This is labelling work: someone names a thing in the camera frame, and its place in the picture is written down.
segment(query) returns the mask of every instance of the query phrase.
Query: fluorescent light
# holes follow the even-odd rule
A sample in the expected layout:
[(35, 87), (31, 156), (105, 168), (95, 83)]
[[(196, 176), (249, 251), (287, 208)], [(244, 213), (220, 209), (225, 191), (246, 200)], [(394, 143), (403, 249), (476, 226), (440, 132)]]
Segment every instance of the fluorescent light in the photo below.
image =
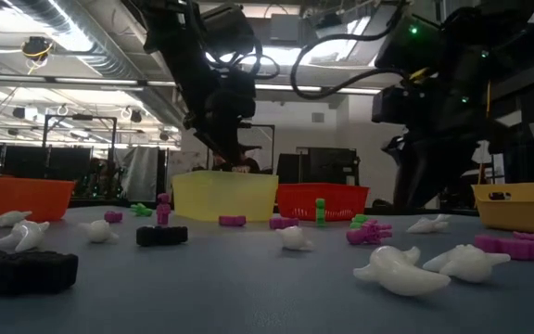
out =
[(163, 82), (163, 81), (148, 81), (147, 85), (160, 86), (160, 87), (176, 87), (175, 82)]
[(71, 130), (70, 134), (80, 136), (81, 138), (88, 138), (90, 136), (90, 134), (82, 130)]
[(62, 83), (62, 84), (76, 84), (76, 83), (77, 84), (116, 84), (116, 85), (137, 84), (136, 80), (90, 79), (90, 78), (57, 78), (57, 82)]
[(380, 93), (380, 89), (373, 88), (341, 88), (338, 93), (348, 95), (376, 95)]
[[(258, 83), (258, 84), (255, 84), (255, 88), (259, 90), (275, 90), (275, 91), (287, 91), (287, 92), (293, 91), (291, 85), (285, 85), (285, 84)], [(298, 89), (304, 92), (320, 92), (321, 91), (321, 87), (315, 87), (315, 86), (298, 86)]]
[(68, 122), (59, 122), (59, 125), (62, 125), (62, 126), (65, 126), (66, 128), (70, 128), (70, 129), (73, 129), (73, 125), (69, 124)]
[(30, 75), (1, 75), (0, 81), (10, 81), (10, 82), (33, 82), (33, 83), (43, 83), (45, 82), (44, 77), (39, 76), (30, 76)]

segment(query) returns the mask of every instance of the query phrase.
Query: white toy fish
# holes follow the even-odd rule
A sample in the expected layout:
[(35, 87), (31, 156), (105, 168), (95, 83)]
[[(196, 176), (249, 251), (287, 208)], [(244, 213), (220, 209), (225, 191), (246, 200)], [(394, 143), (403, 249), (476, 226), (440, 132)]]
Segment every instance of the white toy fish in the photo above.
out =
[(0, 215), (0, 227), (11, 227), (26, 219), (32, 212), (6, 212)]
[(23, 221), (17, 223), (11, 229), (7, 237), (0, 238), (0, 246), (6, 248), (15, 247), (16, 251), (26, 251), (40, 245), (45, 237), (45, 231), (49, 223), (40, 223)]
[(104, 220), (94, 221), (90, 224), (83, 223), (80, 226), (87, 231), (90, 242), (117, 242), (119, 240), (119, 236), (112, 232), (110, 224)]
[(401, 296), (417, 296), (448, 286), (450, 277), (415, 266), (419, 255), (417, 247), (407, 251), (390, 246), (379, 247), (370, 255), (370, 264), (353, 269), (353, 275), (365, 282), (378, 282)]
[(409, 227), (407, 233), (436, 233), (442, 231), (449, 225), (447, 220), (450, 217), (448, 214), (439, 214), (434, 220), (423, 217)]
[(304, 237), (302, 229), (297, 226), (290, 226), (284, 229), (275, 230), (282, 237), (284, 248), (293, 251), (312, 251), (313, 245)]
[(459, 245), (424, 264), (424, 269), (480, 283), (491, 276), (491, 268), (510, 261), (508, 254), (486, 253), (472, 245)]

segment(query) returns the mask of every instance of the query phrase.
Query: ceiling pipe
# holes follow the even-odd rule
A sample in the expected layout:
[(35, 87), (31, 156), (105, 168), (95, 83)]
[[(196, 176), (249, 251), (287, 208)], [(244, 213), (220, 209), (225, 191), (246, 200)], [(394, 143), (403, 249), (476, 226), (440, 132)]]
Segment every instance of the ceiling pipe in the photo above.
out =
[[(70, 51), (91, 51), (96, 57), (78, 57), (91, 69), (105, 78), (137, 78), (144, 79), (144, 75), (129, 60), (121, 48), (108, 36), (90, 13), (78, 1), (59, 0), (4, 0), (21, 15), (41, 23), (47, 30), (52, 31), (53, 38), (66, 41), (68, 44), (82, 44), (85, 49), (71, 49)], [(169, 99), (162, 96), (154, 88), (143, 91), (133, 91), (127, 94), (140, 100), (147, 109), (162, 123), (182, 127), (180, 113)]]

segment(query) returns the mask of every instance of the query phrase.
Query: white wall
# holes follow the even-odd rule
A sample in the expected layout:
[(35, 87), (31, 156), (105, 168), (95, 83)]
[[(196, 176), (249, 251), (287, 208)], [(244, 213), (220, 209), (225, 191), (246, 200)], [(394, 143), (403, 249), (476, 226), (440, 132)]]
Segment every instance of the white wall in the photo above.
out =
[(392, 202), (397, 164), (381, 150), (402, 125), (373, 123), (372, 96), (348, 96), (337, 111), (337, 145), (356, 148), (360, 163), (360, 185), (370, 187), (367, 206), (375, 199)]
[[(313, 123), (312, 113), (322, 112), (324, 122)], [(252, 122), (275, 125), (275, 162), (280, 153), (296, 153), (296, 148), (334, 148), (337, 146), (337, 111), (326, 103), (258, 102)]]

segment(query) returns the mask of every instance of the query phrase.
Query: yellow tray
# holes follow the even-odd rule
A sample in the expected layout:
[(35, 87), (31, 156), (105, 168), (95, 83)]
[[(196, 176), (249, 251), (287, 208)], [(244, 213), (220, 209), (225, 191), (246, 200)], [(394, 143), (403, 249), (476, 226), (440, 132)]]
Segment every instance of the yellow tray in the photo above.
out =
[(481, 223), (534, 232), (534, 183), (473, 186)]
[(248, 222), (273, 216), (278, 178), (274, 175), (198, 171), (172, 179), (175, 213), (217, 222), (221, 215), (244, 215)]

